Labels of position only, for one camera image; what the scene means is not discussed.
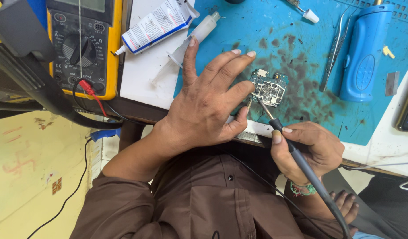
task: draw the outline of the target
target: metal tweezers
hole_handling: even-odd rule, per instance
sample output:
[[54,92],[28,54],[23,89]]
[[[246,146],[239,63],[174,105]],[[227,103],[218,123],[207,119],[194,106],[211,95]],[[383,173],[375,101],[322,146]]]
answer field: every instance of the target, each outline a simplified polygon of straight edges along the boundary
[[332,42],[332,45],[331,45],[331,50],[329,51],[328,62],[326,63],[324,78],[322,78],[322,83],[319,87],[319,90],[321,92],[324,92],[326,90],[326,85],[328,83],[329,76],[331,75],[332,68],[334,67],[335,61],[337,60],[338,53],[340,52],[341,46],[343,45],[344,39],[347,35],[347,31],[349,30],[350,18],[353,16],[353,14],[355,13],[357,9],[356,8],[353,11],[353,13],[350,15],[349,20],[347,21],[345,33],[342,34],[341,25],[343,24],[343,17],[346,11],[349,9],[349,7],[350,6],[348,6],[345,9],[345,11],[343,12],[343,15],[341,15],[340,22],[338,23],[337,34],[334,37],[334,41]]

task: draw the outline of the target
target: bracelet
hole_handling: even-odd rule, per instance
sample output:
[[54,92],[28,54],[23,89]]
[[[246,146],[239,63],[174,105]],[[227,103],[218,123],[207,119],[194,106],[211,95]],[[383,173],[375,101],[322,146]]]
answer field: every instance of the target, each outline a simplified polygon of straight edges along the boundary
[[294,193],[294,196],[296,196],[296,197],[298,197],[299,195],[308,196],[308,195],[316,193],[316,189],[313,187],[312,184],[306,185],[306,186],[300,186],[300,185],[295,184],[294,182],[292,182],[288,178],[287,178],[287,180],[289,180],[291,182],[290,183],[290,189]]

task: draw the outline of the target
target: shirt sleeve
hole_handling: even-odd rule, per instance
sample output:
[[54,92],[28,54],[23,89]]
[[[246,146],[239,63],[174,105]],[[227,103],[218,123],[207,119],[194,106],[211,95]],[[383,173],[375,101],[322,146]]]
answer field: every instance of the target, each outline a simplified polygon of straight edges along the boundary
[[101,173],[86,194],[70,239],[131,238],[151,223],[154,207],[149,184]]
[[[329,239],[323,232],[315,227],[305,216],[303,216],[294,206],[289,205],[289,208],[294,216],[300,231],[303,233],[305,239]],[[320,217],[309,216],[313,222],[322,230],[334,238],[343,238],[343,230],[337,220],[329,220]]]

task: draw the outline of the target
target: white table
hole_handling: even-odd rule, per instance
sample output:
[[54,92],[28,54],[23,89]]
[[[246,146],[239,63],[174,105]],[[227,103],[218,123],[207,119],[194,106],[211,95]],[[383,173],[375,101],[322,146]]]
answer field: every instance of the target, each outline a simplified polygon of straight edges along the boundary
[[[132,6],[130,26],[135,25],[164,0],[135,0]],[[149,105],[168,109],[173,101],[179,67],[171,65],[163,69],[159,79],[157,73],[169,62],[166,52],[174,50],[184,41],[187,30],[179,31],[163,42],[138,54],[127,54],[124,63],[123,82],[120,96]],[[408,92],[408,72],[398,88],[398,94],[390,102],[371,140],[366,146],[343,143],[346,147],[343,158],[365,165],[379,165],[408,162],[408,133],[394,129],[397,115]],[[270,127],[265,124],[248,121],[247,132],[271,137]],[[384,166],[380,169],[408,176],[408,165]]]

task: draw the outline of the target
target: multimeter display screen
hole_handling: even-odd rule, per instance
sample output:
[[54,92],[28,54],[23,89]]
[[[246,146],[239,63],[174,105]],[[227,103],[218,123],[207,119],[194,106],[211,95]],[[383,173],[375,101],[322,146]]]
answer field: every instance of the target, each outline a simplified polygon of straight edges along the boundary
[[83,8],[89,8],[97,12],[105,12],[105,0],[55,0],[58,2],[73,4],[78,6],[82,3]]

